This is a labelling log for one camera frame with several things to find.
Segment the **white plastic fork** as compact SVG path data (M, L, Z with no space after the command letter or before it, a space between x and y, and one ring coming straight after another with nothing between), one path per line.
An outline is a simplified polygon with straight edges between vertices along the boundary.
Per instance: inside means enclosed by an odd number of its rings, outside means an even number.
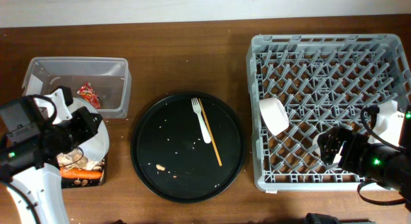
M198 117L198 122L199 122L199 125L200 125L200 130L202 132L203 140L206 144L209 144L209 143L211 143L211 136L209 135L209 131L208 131L207 126L205 124L205 121L202 117L202 109L201 109L199 100L197 98L192 98L191 99L191 104L192 104L192 108L193 108L194 113Z

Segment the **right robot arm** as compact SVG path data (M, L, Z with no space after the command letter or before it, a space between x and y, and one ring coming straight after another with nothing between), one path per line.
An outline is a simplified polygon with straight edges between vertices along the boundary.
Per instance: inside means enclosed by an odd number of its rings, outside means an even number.
M364 107L360 119L367 135L342 126L316 135L313 144L323 163L337 164L344 171L365 177L357 187L377 184L394 189L398 200L377 201L363 195L360 198L374 205L404 205L410 210L410 105L404 112L397 101Z

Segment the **red snack wrapper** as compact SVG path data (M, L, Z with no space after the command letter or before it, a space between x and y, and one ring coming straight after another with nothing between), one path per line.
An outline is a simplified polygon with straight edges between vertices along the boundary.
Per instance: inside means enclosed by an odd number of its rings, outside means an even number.
M93 89L90 82L87 82L86 84L82 85L78 89L77 94L79 94L80 97L83 98L85 101L90 103L95 109L99 109L101 107L99 96Z

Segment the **white bowl with food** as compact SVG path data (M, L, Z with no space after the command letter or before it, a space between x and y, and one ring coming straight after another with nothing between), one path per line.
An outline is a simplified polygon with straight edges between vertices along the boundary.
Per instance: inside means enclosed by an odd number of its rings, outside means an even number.
M277 136L289 127L286 110L278 98L267 98L259 101L261 116L268 131Z

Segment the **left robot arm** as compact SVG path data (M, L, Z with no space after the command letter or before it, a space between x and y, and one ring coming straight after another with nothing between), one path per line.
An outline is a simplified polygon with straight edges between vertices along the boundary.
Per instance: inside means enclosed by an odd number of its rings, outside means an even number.
M97 136L103 118L87 107L70 112L58 95L31 95L1 106L1 183L22 223L69 223L57 157Z

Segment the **white plastic cup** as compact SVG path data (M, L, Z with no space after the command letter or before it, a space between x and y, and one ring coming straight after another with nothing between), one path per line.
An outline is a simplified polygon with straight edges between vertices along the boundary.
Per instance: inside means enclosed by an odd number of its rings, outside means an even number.
M324 137L326 132L321 132L317 134L312 142L313 146L316 146L317 148L315 149L315 153L320 157L322 155L322 152L326 149L326 141L322 139Z

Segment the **orange carrot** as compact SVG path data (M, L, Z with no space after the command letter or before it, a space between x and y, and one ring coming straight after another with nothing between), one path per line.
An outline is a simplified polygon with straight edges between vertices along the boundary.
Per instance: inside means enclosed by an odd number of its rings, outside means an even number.
M60 169L60 175L63 178L70 178L70 179L76 179L76 178L82 178L82 179L100 179L103 176L103 173L101 171L87 171L84 169Z

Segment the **wooden chopstick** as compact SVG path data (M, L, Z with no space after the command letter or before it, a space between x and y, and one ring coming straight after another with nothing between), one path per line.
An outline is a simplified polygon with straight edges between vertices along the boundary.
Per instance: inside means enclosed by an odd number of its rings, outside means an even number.
M214 141L213 133L212 133L212 131L211 131L211 127L210 127L210 125L209 125L209 121L208 121L207 114L206 114L206 112L205 112L204 106L203 106L203 104L202 104L202 100L199 98L199 99L198 99L198 102L200 103L200 107L201 107L201 109L202 109L202 115L203 115L204 121L205 121L205 123L206 123L205 125L207 126L207 129L208 129L208 132L209 132L209 135L210 135L210 138L211 138L211 144L213 145L213 149L214 149L214 153L215 153L215 155L216 155L216 159L217 159L217 161L218 161L218 165L219 165L220 167L222 167L223 164L222 164L222 161L221 161L221 158L220 158L220 154L219 154L219 152L218 152L218 148L216 147L216 143L215 143L215 141Z

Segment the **grey round plate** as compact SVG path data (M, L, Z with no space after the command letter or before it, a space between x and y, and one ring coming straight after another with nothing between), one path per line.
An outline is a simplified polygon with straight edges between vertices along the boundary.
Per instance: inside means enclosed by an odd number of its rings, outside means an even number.
M70 113L75 110L86 107L91 114L97 114L97 110L82 98L73 98L73 104L68 106ZM80 145L84 155L92 161L101 161L107 154L110 146L109 134L105 126L104 120L101 121L98 127L98 133L88 141Z

